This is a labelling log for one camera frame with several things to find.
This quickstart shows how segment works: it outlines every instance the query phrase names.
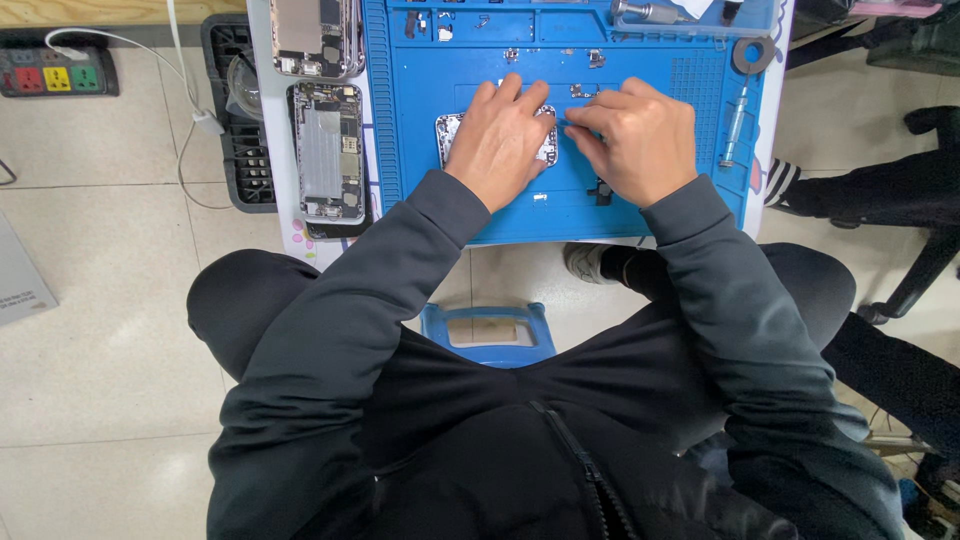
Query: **black plastic crate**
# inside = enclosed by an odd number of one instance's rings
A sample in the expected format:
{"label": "black plastic crate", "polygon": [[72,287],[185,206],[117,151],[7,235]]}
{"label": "black plastic crate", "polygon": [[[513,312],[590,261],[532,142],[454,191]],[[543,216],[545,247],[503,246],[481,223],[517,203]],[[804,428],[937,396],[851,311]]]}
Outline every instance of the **black plastic crate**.
{"label": "black plastic crate", "polygon": [[230,200],[247,213],[276,212],[274,176],[263,122],[227,112],[227,68],[239,53],[253,48],[247,15],[222,13],[207,17],[201,26],[201,40],[213,104],[225,130],[220,143]]}

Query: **zipper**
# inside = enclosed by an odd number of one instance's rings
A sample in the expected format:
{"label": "zipper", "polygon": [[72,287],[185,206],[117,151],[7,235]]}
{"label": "zipper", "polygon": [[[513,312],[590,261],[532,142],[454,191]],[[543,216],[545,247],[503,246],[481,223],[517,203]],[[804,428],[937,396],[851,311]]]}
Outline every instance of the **zipper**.
{"label": "zipper", "polygon": [[616,492],[613,490],[613,488],[607,484],[607,481],[603,478],[603,475],[600,473],[600,469],[597,468],[596,463],[593,462],[590,454],[588,454],[587,450],[584,449],[583,445],[580,444],[580,441],[577,440],[577,437],[573,436],[573,432],[570,431],[570,428],[566,426],[566,423],[564,422],[564,419],[560,417],[560,414],[556,410],[541,405],[538,402],[530,402],[530,406],[533,407],[536,412],[546,416],[550,428],[552,428],[553,431],[560,436],[560,438],[564,441],[564,444],[566,444],[566,447],[584,466],[584,476],[587,479],[587,490],[590,494],[590,502],[596,510],[597,517],[600,520],[600,529],[603,531],[604,539],[607,540],[612,537],[611,528],[607,523],[607,516],[603,509],[604,505],[600,500],[599,490],[603,490],[603,494],[607,496],[608,501],[610,502],[611,506],[613,506],[616,517],[619,518],[620,527],[617,528],[616,537],[620,537],[622,534],[622,537],[629,538],[631,540],[637,539],[638,536],[634,530],[634,526],[630,523],[630,519],[627,517],[626,511],[623,509],[623,504],[620,502],[620,498],[616,495]]}

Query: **man's right hand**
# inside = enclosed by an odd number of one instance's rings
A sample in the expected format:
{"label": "man's right hand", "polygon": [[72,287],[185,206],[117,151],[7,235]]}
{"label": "man's right hand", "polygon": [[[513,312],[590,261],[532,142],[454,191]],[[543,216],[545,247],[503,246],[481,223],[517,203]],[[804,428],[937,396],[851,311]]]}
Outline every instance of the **man's right hand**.
{"label": "man's right hand", "polygon": [[[636,77],[567,109],[564,133],[617,195],[645,208],[697,178],[693,108]],[[606,139],[602,142],[590,131]]]}

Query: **striped sock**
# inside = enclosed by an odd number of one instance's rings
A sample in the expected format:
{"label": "striped sock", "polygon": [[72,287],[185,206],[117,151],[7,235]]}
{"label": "striped sock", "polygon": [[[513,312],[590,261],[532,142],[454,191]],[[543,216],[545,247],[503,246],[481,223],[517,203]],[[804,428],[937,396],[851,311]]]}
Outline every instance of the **striped sock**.
{"label": "striped sock", "polygon": [[807,178],[809,177],[797,165],[774,158],[770,174],[767,175],[767,191],[764,194],[763,205],[765,207],[788,206],[783,200],[783,192],[792,182]]}

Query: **sleeve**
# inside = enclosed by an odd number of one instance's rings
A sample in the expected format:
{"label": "sleeve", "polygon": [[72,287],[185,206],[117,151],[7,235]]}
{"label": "sleeve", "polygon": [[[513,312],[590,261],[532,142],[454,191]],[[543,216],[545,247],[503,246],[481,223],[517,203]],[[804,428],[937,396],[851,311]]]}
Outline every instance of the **sleeve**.
{"label": "sleeve", "polygon": [[354,443],[400,322],[417,316],[490,222],[453,177],[426,174],[267,329],[224,401],[209,453],[209,538],[350,538],[374,480]]}
{"label": "sleeve", "polygon": [[860,444],[790,294],[707,175],[642,211],[719,387],[734,489],[814,538],[901,538],[897,485]]}

